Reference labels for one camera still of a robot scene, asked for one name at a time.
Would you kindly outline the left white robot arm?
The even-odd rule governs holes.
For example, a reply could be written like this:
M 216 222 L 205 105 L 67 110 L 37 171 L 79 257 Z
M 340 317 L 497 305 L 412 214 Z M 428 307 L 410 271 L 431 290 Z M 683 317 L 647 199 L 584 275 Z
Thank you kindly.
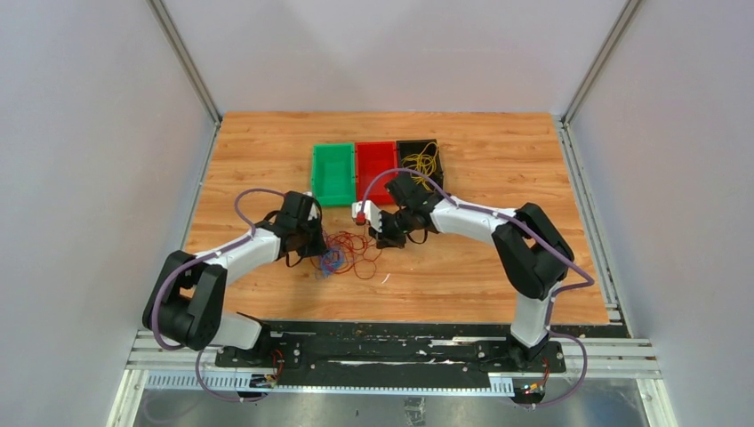
M 328 248 L 320 203 L 308 192 L 287 191 L 281 206 L 252 221 L 234 201 L 248 229 L 229 242 L 196 254 L 169 254 L 142 314 L 142 325 L 165 350 L 234 347 L 250 367 L 271 359 L 272 343 L 262 337 L 264 325 L 249 315 L 224 310 L 229 285 L 253 270 L 283 260 L 319 257 Z

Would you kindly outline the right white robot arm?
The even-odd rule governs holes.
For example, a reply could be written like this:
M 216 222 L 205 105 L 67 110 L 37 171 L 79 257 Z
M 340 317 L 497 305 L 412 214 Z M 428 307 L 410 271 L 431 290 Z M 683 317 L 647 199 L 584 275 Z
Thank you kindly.
M 403 171 L 386 190 L 397 210 L 380 209 L 362 198 L 352 218 L 366 225 L 378 248 L 403 248 L 412 234 L 454 234 L 493 246 L 507 280 L 517 292 L 514 320 L 506 337 L 510 364 L 530 371 L 543 359 L 549 341 L 551 299 L 566 278 L 574 253 L 536 204 L 500 209 L 472 204 L 415 182 Z

